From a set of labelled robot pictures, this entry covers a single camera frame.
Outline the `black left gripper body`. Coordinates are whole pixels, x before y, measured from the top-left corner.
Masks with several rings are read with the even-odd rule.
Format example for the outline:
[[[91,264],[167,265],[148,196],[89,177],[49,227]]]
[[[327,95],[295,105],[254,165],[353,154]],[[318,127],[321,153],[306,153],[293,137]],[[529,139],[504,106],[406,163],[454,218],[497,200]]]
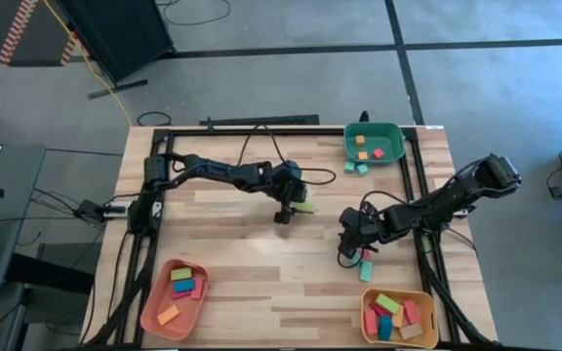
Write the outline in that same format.
[[[296,162],[286,160],[274,167],[269,175],[271,183],[264,193],[283,206],[289,206],[300,196],[306,197],[306,185],[301,180],[301,169]]]

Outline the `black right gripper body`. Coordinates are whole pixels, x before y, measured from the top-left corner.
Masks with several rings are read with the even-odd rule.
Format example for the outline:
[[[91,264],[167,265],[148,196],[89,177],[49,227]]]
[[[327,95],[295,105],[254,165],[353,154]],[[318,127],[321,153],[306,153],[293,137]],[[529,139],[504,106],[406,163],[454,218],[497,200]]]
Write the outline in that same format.
[[[339,218],[343,232],[339,234],[339,252],[356,252],[367,249],[376,252],[374,243],[386,243],[384,218],[376,212],[365,213],[348,207]]]

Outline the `long black floor bar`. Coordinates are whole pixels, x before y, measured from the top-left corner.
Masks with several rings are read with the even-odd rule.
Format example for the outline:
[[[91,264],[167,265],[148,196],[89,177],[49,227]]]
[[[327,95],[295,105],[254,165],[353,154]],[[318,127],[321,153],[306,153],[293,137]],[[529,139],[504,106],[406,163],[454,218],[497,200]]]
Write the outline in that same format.
[[[207,117],[199,122],[200,126],[255,126],[255,125],[319,125],[318,114],[251,117],[236,119],[213,119]]]

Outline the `yellow plastic bin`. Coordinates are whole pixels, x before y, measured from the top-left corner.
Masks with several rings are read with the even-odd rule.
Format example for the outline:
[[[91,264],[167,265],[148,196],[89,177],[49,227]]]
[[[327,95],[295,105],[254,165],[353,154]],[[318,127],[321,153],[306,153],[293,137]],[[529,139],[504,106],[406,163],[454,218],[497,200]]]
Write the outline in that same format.
[[[409,340],[403,340],[399,332],[400,328],[393,327],[389,341],[379,340],[378,334],[366,335],[364,332],[363,314],[366,309],[371,308],[370,304],[375,303],[374,300],[380,293],[395,300],[399,305],[403,305],[403,301],[406,299],[412,299],[420,312],[421,321],[419,324],[421,324],[423,334]],[[404,315],[403,327],[408,325]],[[361,332],[364,338],[371,344],[432,349],[437,345],[440,338],[433,298],[425,292],[368,289],[364,292],[361,299]]]

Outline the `green plastic bin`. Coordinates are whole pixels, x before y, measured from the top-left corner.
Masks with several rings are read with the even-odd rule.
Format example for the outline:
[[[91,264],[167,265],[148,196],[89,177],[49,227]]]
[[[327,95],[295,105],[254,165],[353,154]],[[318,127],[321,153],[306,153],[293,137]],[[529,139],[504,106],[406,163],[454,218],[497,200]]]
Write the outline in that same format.
[[[357,145],[356,136],[363,136],[365,143]],[[389,165],[405,155],[404,137],[401,128],[392,123],[357,122],[344,127],[343,146],[346,160],[370,165]],[[380,148],[384,152],[381,160],[374,159],[373,150]],[[361,161],[358,153],[365,151],[368,159]]]

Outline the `salmon orange plastic bin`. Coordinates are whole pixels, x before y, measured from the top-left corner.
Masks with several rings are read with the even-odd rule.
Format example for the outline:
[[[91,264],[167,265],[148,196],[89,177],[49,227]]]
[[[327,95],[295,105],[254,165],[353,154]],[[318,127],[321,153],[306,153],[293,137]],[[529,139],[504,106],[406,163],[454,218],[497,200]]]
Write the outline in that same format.
[[[192,268],[193,279],[197,276],[206,278],[205,289],[199,300],[194,300],[190,296],[171,299],[171,292],[174,291],[174,281],[170,279],[171,271],[183,267]],[[164,263],[153,284],[140,315],[140,325],[148,333],[174,341],[187,338],[195,327],[208,287],[209,275],[202,266],[181,259],[169,259]],[[161,326],[157,316],[173,304],[178,307],[180,314],[173,321]]]

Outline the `large black partition panel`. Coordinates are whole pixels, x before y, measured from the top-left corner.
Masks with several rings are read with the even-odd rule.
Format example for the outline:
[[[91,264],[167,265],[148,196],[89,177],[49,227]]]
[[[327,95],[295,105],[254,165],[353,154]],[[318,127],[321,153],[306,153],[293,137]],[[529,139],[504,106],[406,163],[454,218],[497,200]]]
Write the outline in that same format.
[[[88,98],[148,84],[123,81],[176,50],[155,0],[56,0],[91,57],[110,81]]]

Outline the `dark grey desk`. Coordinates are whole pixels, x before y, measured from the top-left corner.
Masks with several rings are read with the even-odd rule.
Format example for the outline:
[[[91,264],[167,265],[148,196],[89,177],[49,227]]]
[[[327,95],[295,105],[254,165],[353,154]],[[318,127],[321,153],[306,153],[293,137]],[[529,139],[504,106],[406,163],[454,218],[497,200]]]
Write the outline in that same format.
[[[0,287],[20,235],[46,148],[41,145],[4,146],[0,149]]]

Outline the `black mat with orange stripes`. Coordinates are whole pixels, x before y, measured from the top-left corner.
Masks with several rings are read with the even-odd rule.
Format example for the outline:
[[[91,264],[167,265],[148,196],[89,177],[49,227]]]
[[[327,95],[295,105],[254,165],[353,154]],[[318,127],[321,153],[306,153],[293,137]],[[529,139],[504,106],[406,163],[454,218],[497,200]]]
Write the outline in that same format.
[[[57,0],[0,0],[0,65],[64,66],[80,57]]]

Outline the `black metal table frame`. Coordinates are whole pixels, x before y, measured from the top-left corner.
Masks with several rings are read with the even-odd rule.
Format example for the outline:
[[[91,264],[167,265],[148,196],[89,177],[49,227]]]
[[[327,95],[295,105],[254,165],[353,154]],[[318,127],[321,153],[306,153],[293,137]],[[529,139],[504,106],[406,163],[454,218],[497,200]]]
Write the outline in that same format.
[[[130,130],[118,193],[136,192],[143,162],[174,150],[235,163],[292,159],[308,168],[312,215],[273,221],[276,202],[228,184],[194,179],[166,198],[152,273],[169,259],[202,266],[209,287],[183,348],[362,347],[361,305],[368,284],[337,262],[339,216],[363,196],[385,207],[421,196],[454,170],[444,130],[411,129],[406,157],[366,175],[344,171],[341,127],[202,127]]]

